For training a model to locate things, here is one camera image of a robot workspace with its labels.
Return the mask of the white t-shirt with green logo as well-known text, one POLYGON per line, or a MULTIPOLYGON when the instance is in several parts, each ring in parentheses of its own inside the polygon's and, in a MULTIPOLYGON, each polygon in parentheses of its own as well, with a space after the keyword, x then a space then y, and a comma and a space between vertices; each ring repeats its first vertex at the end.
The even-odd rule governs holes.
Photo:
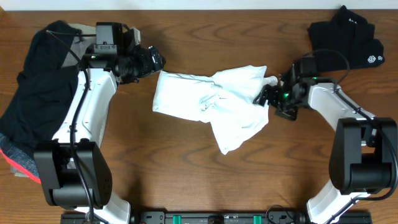
POLYGON ((190 121, 210 123, 222 154, 239 148, 269 122, 268 106, 254 103, 262 87, 278 83, 266 66, 232 68, 211 77, 159 74, 152 110, 190 121))

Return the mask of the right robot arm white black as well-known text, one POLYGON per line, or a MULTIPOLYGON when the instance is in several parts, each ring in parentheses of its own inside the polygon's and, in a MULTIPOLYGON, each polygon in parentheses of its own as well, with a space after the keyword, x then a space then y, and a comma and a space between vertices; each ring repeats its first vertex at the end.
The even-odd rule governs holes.
POLYGON ((288 78, 266 84, 253 103, 296 119, 299 108, 317 111, 335 132, 327 184, 306 204, 297 223, 338 223, 360 201, 389 198, 397 188, 397 124, 351 100, 332 78, 288 78))

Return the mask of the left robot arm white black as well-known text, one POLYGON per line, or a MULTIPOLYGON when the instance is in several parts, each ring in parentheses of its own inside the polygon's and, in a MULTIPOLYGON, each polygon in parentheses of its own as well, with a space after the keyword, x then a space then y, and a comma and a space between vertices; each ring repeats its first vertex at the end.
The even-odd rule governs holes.
POLYGON ((154 47, 95 45, 79 64, 78 85, 61 126, 41 142, 34 159, 50 206, 74 210, 66 223, 133 223, 131 204, 113 192, 111 170, 100 151, 109 104, 119 85, 164 68, 154 47))

